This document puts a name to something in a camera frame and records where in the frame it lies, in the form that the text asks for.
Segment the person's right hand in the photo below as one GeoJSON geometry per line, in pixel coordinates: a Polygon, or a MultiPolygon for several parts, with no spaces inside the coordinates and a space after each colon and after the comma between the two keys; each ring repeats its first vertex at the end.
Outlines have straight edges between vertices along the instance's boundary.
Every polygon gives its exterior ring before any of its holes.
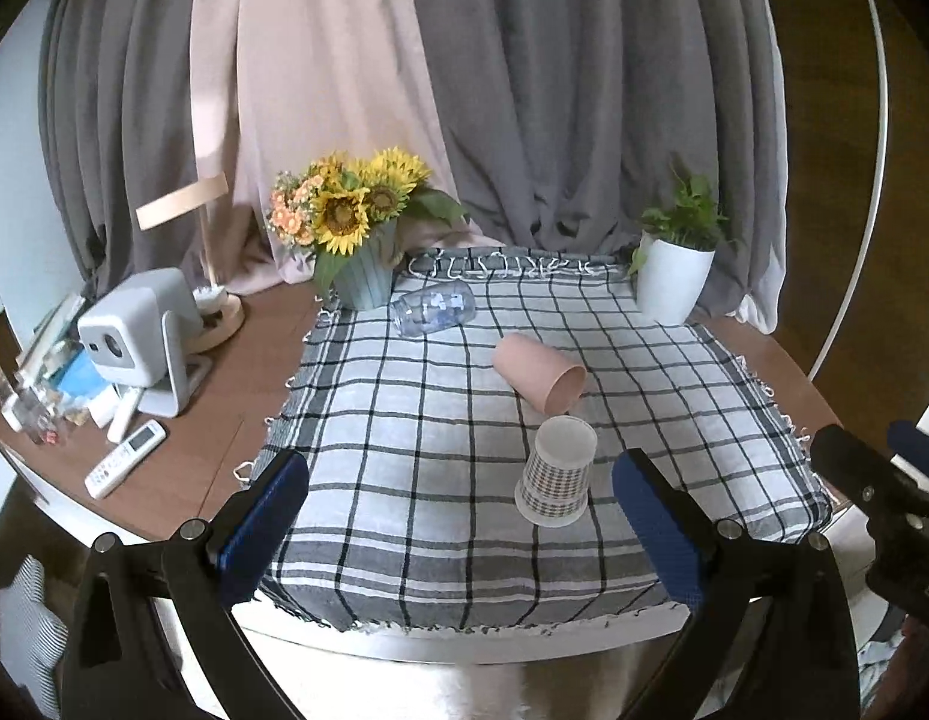
{"type": "Polygon", "coordinates": [[[929,720],[929,628],[917,617],[904,619],[903,643],[891,658],[878,692],[863,718],[929,720]]]}

